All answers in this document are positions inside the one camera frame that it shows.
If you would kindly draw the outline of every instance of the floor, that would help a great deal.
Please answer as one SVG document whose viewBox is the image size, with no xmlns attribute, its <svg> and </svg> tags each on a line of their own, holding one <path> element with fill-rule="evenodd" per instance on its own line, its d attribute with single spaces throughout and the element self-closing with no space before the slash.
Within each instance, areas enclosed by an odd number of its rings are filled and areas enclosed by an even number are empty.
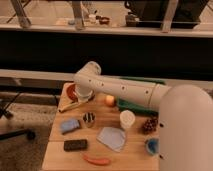
<svg viewBox="0 0 213 171">
<path fill-rule="evenodd" d="M 33 25 L 68 25 L 68 20 L 73 19 L 73 11 L 70 1 L 46 1 L 46 0 L 22 0 L 24 10 Z M 107 16 L 111 19 L 110 26 L 125 27 L 125 15 L 128 9 L 123 1 L 93 1 L 97 15 Z M 0 0 L 0 24 L 17 24 L 18 20 L 10 0 Z M 213 30 L 213 0 L 203 10 L 200 19 L 201 24 L 196 30 Z"/>
<path fill-rule="evenodd" d="M 0 99 L 9 104 L 17 92 L 0 92 Z M 45 154 L 59 96 L 21 93 L 7 108 L 13 118 L 0 119 L 0 134 L 32 129 L 35 140 L 25 135 L 0 141 L 0 171 L 39 171 Z"/>
</svg>

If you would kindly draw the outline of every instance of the green tray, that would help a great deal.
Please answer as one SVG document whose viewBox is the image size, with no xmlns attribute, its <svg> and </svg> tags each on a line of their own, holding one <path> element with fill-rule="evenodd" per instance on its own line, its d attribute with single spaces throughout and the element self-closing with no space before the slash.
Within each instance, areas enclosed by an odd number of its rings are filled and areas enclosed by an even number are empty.
<svg viewBox="0 0 213 171">
<path fill-rule="evenodd" d="M 141 77 L 121 77 L 121 79 L 134 80 L 134 81 L 146 81 L 146 82 L 153 82 L 153 83 L 165 85 L 165 82 L 162 80 L 145 79 L 145 78 L 141 78 Z M 144 114 L 144 115 L 157 115 L 158 114 L 158 112 L 156 112 L 156 111 L 150 110 L 148 108 L 128 102 L 123 99 L 117 99 L 117 106 L 120 111 L 131 110 L 132 112 L 134 112 L 136 114 Z"/>
</svg>

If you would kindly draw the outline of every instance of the wooden table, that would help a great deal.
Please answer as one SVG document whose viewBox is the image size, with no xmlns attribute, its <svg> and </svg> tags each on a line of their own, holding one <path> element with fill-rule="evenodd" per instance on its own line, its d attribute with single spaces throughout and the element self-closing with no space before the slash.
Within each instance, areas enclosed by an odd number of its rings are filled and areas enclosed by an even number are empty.
<svg viewBox="0 0 213 171">
<path fill-rule="evenodd" d="M 69 104 L 70 100 L 66 95 L 66 88 L 70 83 L 64 85 L 60 98 L 59 108 Z M 151 135 L 143 135 L 141 126 L 147 119 L 145 116 L 136 116 L 136 121 L 130 130 L 126 131 L 126 143 L 121 152 L 114 152 L 96 138 L 103 127 L 120 128 L 119 110 L 117 107 L 107 107 L 104 103 L 105 94 L 98 93 L 95 98 L 82 106 L 66 111 L 57 112 L 53 122 L 52 131 L 49 137 L 42 170 L 44 171 L 157 171 L 158 156 L 150 156 L 145 150 L 145 141 L 151 137 L 157 137 L 157 132 Z M 86 112 L 93 112 L 96 116 L 95 125 L 87 128 L 82 117 Z M 60 124 L 70 118 L 79 119 L 81 129 L 62 135 Z M 88 140 L 88 149 L 85 151 L 91 157 L 107 157 L 112 162 L 107 166 L 96 166 L 87 163 L 82 159 L 82 153 L 65 152 L 63 150 L 64 140 L 82 139 Z"/>
</svg>

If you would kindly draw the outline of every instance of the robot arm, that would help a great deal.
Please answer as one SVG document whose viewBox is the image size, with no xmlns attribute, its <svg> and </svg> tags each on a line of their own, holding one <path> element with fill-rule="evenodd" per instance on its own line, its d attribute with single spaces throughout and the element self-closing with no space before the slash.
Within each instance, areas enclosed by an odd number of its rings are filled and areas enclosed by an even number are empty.
<svg viewBox="0 0 213 171">
<path fill-rule="evenodd" d="M 193 85 L 170 88 L 100 74 L 95 62 L 75 74 L 78 98 L 88 99 L 97 90 L 159 110 L 160 171 L 213 170 L 213 101 L 206 92 Z"/>
<path fill-rule="evenodd" d="M 170 89 L 170 87 L 161 84 L 122 80 L 100 74 L 100 66 L 93 61 L 88 62 L 75 74 L 75 91 L 79 98 L 89 98 L 92 91 L 96 90 L 158 111 L 163 95 Z"/>
</svg>

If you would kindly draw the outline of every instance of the white cup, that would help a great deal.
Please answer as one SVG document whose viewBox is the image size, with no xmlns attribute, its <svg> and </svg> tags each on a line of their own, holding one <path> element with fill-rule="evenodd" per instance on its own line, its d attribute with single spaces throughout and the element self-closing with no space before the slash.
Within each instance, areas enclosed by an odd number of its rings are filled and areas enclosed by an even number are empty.
<svg viewBox="0 0 213 171">
<path fill-rule="evenodd" d="M 95 14 L 90 14 L 89 15 L 89 20 L 91 23 L 95 23 L 96 22 L 96 15 Z"/>
<path fill-rule="evenodd" d="M 129 110 L 124 110 L 120 114 L 120 124 L 124 130 L 129 129 L 135 122 L 135 115 Z"/>
</svg>

